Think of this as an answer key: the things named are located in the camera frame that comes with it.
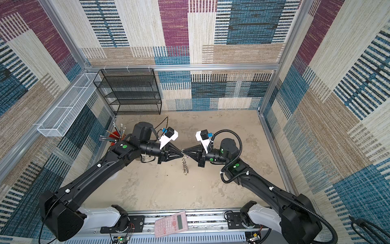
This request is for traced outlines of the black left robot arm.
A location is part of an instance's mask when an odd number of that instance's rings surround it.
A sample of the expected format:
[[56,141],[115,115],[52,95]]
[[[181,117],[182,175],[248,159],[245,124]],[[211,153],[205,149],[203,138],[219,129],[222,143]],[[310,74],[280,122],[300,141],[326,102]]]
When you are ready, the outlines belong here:
[[118,233],[130,231],[128,213],[120,206],[86,209],[81,205],[111,176],[142,155],[154,156],[158,163],[183,156],[172,143],[178,138],[176,130],[171,127],[164,129],[156,141],[150,139],[152,134],[157,134],[152,124],[137,123],[131,134],[111,146],[86,172],[55,192],[48,190],[41,194],[39,208],[42,223],[58,241],[67,241],[85,229],[104,228]]

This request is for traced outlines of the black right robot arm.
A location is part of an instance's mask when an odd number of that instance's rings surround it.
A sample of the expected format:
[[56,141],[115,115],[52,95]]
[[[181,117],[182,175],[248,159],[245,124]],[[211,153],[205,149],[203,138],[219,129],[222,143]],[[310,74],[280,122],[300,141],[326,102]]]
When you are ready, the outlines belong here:
[[280,217],[275,228],[289,244],[312,244],[323,226],[310,214],[315,211],[311,201],[303,194],[296,196],[278,188],[258,175],[253,168],[238,157],[240,147],[235,140],[225,138],[220,148],[205,149],[203,145],[189,147],[183,152],[203,167],[207,161],[227,166],[224,175],[238,185],[249,189],[263,199]]

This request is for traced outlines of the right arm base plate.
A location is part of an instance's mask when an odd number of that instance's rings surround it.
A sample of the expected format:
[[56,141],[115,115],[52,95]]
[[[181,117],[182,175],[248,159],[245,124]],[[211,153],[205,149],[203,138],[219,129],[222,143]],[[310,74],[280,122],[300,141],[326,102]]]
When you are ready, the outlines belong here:
[[268,229],[264,225],[255,224],[254,226],[246,226],[241,220],[239,212],[233,212],[232,210],[225,211],[223,214],[224,219],[227,222],[228,229]]

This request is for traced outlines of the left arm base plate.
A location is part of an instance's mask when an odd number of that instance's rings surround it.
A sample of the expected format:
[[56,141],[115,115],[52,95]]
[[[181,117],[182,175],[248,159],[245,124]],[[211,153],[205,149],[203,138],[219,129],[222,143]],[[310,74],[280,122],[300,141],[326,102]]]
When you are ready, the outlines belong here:
[[145,216],[121,216],[113,227],[102,227],[100,234],[132,234],[143,231]]

